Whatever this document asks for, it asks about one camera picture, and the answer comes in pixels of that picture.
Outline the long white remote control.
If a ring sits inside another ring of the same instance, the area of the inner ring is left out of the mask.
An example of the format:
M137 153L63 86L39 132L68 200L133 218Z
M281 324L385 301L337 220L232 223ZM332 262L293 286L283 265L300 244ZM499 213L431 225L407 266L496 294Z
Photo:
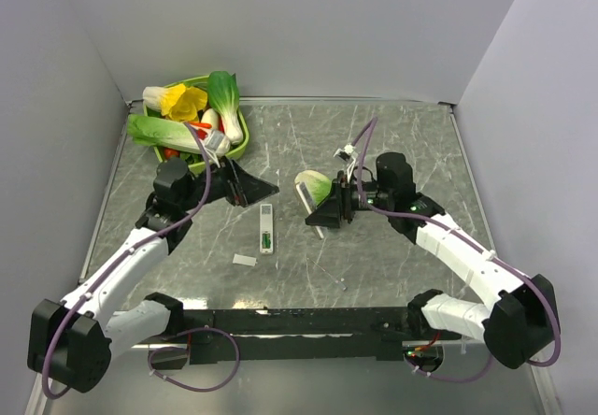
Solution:
M273 206L271 204L261 204L259 213L259 242L260 242L260 253L269 255L274 253L274 214ZM262 232L269 232L272 240L272 250L263 252L261 249L262 244Z

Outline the white universal AC remote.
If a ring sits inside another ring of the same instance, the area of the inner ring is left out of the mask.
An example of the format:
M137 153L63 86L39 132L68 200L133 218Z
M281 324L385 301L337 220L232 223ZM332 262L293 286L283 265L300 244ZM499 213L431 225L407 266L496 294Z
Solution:
M310 215L316 209L317 206L309 190L307 189L306 184L303 181L299 181L294 185L294 187L295 192L297 193L300 202L306 210L307 215ZM324 230L320 226L311 226L311 228L320 240L323 240L325 238Z

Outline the white battery cover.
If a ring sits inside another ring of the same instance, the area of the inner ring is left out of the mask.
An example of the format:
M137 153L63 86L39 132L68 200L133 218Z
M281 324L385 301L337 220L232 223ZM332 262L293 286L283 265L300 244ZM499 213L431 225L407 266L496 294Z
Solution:
M233 258L233 263L235 265L244 265L244 266L254 267L257 264L257 259L255 257L241 255L241 254L236 253Z

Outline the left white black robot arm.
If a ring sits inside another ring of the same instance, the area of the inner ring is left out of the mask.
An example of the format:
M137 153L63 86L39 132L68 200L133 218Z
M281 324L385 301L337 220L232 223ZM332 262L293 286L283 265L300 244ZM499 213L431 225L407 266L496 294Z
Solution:
M53 382L87 393L110 362L136 343L153 336L164 342L180 338L182 302L152 293L119 313L125 297L177 248L203 205L224 199L246 208L278 191L226 157L198 176L179 158L159 164L146 208L117 251L60 302L45 299L34 309L27 365L42 376L44 394L57 398Z

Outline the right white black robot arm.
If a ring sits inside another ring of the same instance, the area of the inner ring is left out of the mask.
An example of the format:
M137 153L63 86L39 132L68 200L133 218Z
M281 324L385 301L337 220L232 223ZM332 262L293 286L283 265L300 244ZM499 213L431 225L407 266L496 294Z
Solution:
M433 199L416 189L413 170L402 153L376 159L371 180L360 181L357 166L328 179L307 170L294 188L307 210L306 224L336 229L359 210L378 208L392 228L446 265L478 297L469 302L439 290L418 294L407 306L409 331L418 338L449 331L482 341L500 364L516 369L531 363L548 345L560 345L554 288L500 266L496 254L466 234Z

